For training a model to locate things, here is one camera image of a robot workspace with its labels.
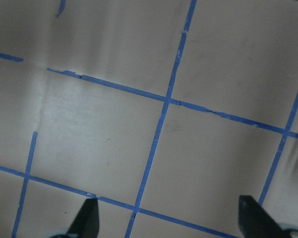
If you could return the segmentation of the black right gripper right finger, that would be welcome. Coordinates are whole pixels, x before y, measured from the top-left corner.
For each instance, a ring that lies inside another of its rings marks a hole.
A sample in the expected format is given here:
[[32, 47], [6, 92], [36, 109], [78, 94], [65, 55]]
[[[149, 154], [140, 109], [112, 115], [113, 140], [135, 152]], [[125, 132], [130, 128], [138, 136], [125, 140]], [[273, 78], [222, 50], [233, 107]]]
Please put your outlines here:
[[250, 195], [238, 201], [238, 227], [245, 238], [298, 238], [298, 228], [278, 224]]

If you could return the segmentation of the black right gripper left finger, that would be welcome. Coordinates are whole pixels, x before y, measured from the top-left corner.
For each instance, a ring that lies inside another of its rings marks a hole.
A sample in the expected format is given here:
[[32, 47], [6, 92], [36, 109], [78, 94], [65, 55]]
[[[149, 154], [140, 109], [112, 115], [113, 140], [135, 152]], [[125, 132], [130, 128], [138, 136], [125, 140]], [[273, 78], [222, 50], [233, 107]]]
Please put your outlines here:
[[98, 200], [86, 199], [65, 234], [66, 238], [96, 238], [100, 229]]

